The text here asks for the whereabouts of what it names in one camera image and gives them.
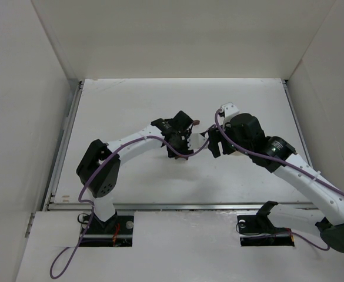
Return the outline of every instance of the metal bar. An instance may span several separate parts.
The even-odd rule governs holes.
[[[72,127],[74,125],[74,120],[76,116],[76,112],[78,111],[79,101],[83,90],[83,83],[80,82],[76,88],[74,93],[73,99],[71,100],[71,104],[68,104],[68,114],[65,118],[65,121],[62,124],[61,129],[61,142],[59,146],[57,146],[55,151],[55,163],[52,166],[52,171],[50,174],[49,184],[47,185],[47,190],[44,195],[44,202],[42,205],[42,210],[48,210],[48,205],[50,204],[51,197],[55,194],[59,178],[61,177],[63,163],[65,161],[65,156],[67,152],[68,143],[70,141]]]
[[[304,151],[305,156],[306,156],[306,160],[308,161],[308,164],[311,166],[312,160],[310,159],[308,148],[306,147],[305,139],[303,138],[303,135],[302,135],[301,127],[300,127],[299,121],[298,121],[297,116],[296,116],[295,108],[293,107],[292,100],[290,99],[287,83],[285,80],[282,80],[282,82],[283,82],[284,92],[287,96],[288,104],[289,104],[290,110],[292,111],[292,116],[293,116],[293,119],[295,120],[297,131],[298,131],[299,136],[300,136],[300,140],[302,143],[303,151]]]
[[[296,209],[316,209],[312,203],[280,203]],[[263,203],[233,204],[114,204],[116,210],[258,210]],[[89,204],[50,204],[49,210],[90,210]]]

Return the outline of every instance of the wall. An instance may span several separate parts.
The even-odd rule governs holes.
[[[69,85],[28,0],[0,0],[0,281],[13,281]]]
[[[337,0],[288,82],[314,166],[344,190],[344,0]]]
[[[79,78],[289,78],[335,0],[33,0]]]

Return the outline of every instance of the purple cable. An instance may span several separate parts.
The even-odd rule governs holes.
[[[79,245],[82,243],[82,240],[83,240],[83,237],[85,235],[85,233],[87,232],[88,228],[89,228],[89,225],[91,224],[92,222],[92,219],[93,219],[93,215],[94,215],[94,212],[95,212],[95,206],[94,206],[94,203],[93,201],[91,200],[83,200],[82,197],[83,197],[83,194],[85,192],[85,190],[88,188],[88,186],[90,185],[90,183],[93,181],[93,179],[97,176],[97,174],[101,171],[101,169],[116,155],[118,154],[119,151],[121,151],[123,148],[126,148],[127,146],[129,145],[132,145],[134,143],[137,143],[139,141],[143,141],[143,140],[146,140],[146,139],[156,139],[156,140],[159,140],[161,141],[162,143],[164,143],[168,148],[170,148],[170,150],[172,152],[174,152],[174,154],[178,155],[179,157],[192,157],[192,156],[195,156],[196,154],[198,154],[200,151],[202,151],[206,145],[208,144],[208,141],[209,139],[207,138],[206,142],[203,144],[202,147],[200,147],[196,152],[192,153],[192,154],[189,154],[189,155],[182,155],[180,153],[178,153],[173,147],[172,145],[170,145],[167,141],[165,141],[164,139],[158,137],[158,136],[154,136],[154,135],[149,135],[149,136],[146,136],[146,137],[140,137],[140,138],[137,138],[135,140],[132,140],[128,143],[125,143],[123,144],[122,146],[118,147],[118,149],[116,149],[109,157],[106,158],[106,160],[103,161],[103,163],[95,170],[95,172],[93,172],[93,174],[90,176],[90,178],[88,179],[88,181],[84,184],[84,187],[83,189],[81,190],[80,194],[79,194],[79,197],[78,197],[78,201],[80,203],[89,203],[91,206],[92,206],[92,209],[91,209],[91,215],[89,216],[89,220],[87,222],[87,225],[86,227],[84,228],[79,240],[78,240],[78,243],[76,244],[76,246],[74,247],[74,250],[72,251],[72,254],[69,258],[69,260],[67,261],[66,263],[66,266],[65,268],[61,271],[61,273],[59,273],[57,276],[54,276],[53,275],[53,267],[54,267],[54,264],[56,263],[56,261],[59,259],[59,257],[65,252],[67,251],[67,249],[70,249],[71,247],[66,247],[64,248],[58,255],[57,257],[54,259],[52,265],[50,266],[50,278],[51,279],[58,279],[60,278],[60,276],[62,276],[64,274],[64,272],[67,270],[68,266],[70,265],[70,262],[72,260],[72,258],[74,257],[76,251],[78,250],[78,247]]]
[[[314,179],[316,182],[318,182],[319,184],[325,186],[326,188],[330,189],[331,191],[334,191],[336,192],[337,194],[341,195],[344,197],[344,192],[343,191],[340,191],[339,189],[327,184],[326,182],[322,181],[321,179],[318,179],[316,178],[315,176],[311,175],[310,173],[304,171],[303,169],[301,169],[300,167],[297,167],[291,163],[288,163],[284,160],[280,160],[280,159],[277,159],[275,157],[270,157],[270,156],[266,156],[266,155],[262,155],[262,154],[259,154],[259,153],[255,153],[255,152],[252,152],[252,151],[249,151],[249,150],[246,150],[245,148],[239,146],[238,144],[236,144],[235,142],[233,142],[224,132],[224,130],[221,128],[220,124],[219,124],[219,121],[218,121],[218,116],[219,116],[219,113],[222,112],[222,109],[218,109],[215,113],[215,125],[216,127],[219,129],[220,133],[222,134],[222,136],[230,143],[232,144],[237,150],[239,150],[240,152],[243,152],[243,153],[246,153],[248,155],[252,155],[252,156],[255,156],[255,157],[261,157],[263,159],[266,159],[266,160],[272,160],[274,162],[277,162],[277,163],[281,163],[282,165],[284,166],[289,166],[295,170],[297,170],[298,172],[301,172],[302,174],[306,175],[307,177],[311,178],[311,179]]]
[[[308,244],[312,245],[313,247],[316,247],[319,250],[322,250],[322,251],[330,250],[330,246],[327,246],[327,248],[319,247],[318,245],[316,245],[312,241],[308,240],[307,238],[303,237],[302,235],[300,235],[298,233],[295,233],[295,232],[292,232],[292,231],[284,231],[284,232],[279,232],[279,233],[270,234],[270,235],[253,236],[253,237],[247,237],[247,238],[250,238],[250,239],[265,239],[265,238],[275,237],[276,235],[279,235],[279,234],[292,234],[292,235],[295,235],[297,237],[300,237],[302,240],[306,241]]]

